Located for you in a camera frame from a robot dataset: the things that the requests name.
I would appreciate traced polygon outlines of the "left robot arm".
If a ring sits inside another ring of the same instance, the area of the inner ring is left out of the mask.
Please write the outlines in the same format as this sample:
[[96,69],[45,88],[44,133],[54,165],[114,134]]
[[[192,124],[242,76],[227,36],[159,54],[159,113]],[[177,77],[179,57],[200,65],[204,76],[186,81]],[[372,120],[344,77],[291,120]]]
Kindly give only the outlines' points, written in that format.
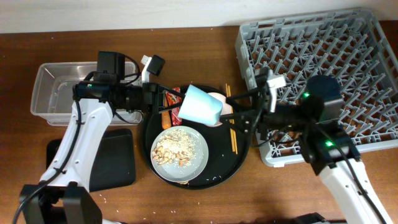
[[65,223],[107,223],[90,196],[90,178],[103,134],[118,110],[159,114],[172,109],[162,106],[166,92],[183,94],[151,83],[151,74],[160,75],[165,60],[143,56],[144,68],[135,78],[142,84],[126,82],[125,60],[119,52],[100,51],[96,70],[73,86],[70,121],[58,151],[37,185],[25,185],[12,219],[23,215],[26,223],[45,223],[49,219]]

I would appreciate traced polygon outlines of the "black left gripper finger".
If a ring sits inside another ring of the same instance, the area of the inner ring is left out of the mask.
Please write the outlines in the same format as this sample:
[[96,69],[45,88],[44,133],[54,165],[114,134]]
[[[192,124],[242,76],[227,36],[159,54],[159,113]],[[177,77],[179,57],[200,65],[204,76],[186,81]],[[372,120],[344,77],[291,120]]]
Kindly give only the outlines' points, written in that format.
[[177,97],[184,97],[185,95],[179,91],[173,90],[171,88],[167,88],[166,86],[162,86],[157,84],[157,92],[160,96],[164,96],[167,92]]
[[179,107],[181,107],[181,105],[182,105],[182,103],[176,103],[171,106],[164,106],[163,101],[156,101],[152,104],[152,114],[161,114],[166,111],[170,111],[172,109],[179,108]]

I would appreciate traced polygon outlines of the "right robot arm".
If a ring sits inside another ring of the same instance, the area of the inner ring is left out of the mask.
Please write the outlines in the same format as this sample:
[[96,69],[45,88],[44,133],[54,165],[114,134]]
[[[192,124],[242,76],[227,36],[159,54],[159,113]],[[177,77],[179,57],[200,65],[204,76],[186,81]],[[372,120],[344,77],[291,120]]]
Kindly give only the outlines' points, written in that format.
[[205,125],[221,122],[247,142],[256,133],[261,134],[262,143],[272,141],[268,135],[272,129],[297,132],[302,157],[331,192],[348,223],[391,223],[359,151],[338,123],[344,103],[339,83],[330,76],[314,76],[299,105],[287,105],[277,102],[277,90],[286,85],[284,76],[268,73],[255,79],[257,87],[243,95],[252,99],[250,107],[237,104],[238,95],[225,99],[233,109],[230,114],[222,114],[222,102],[193,85],[176,94],[181,102],[163,111],[179,108],[179,118]]

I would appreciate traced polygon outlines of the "light blue cup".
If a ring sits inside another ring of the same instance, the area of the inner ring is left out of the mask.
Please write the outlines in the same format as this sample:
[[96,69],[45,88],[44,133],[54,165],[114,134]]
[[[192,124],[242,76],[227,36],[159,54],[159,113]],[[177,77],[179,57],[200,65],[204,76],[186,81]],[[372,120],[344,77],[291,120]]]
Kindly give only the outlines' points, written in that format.
[[182,101],[178,117],[212,126],[219,121],[222,109],[223,103],[220,100],[190,85]]

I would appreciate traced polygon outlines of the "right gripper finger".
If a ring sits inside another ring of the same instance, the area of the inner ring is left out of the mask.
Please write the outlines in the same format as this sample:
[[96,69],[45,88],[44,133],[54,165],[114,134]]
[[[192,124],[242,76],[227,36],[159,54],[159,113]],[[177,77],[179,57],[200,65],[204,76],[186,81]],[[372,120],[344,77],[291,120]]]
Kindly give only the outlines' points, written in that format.
[[253,111],[221,115],[219,121],[241,134],[252,134],[255,128],[256,116]]
[[234,100],[256,96],[258,94],[258,92],[259,92],[258,88],[253,88],[251,90],[248,90],[246,93],[242,93],[242,94],[239,94],[239,95],[228,96],[226,98],[226,102],[232,102]]

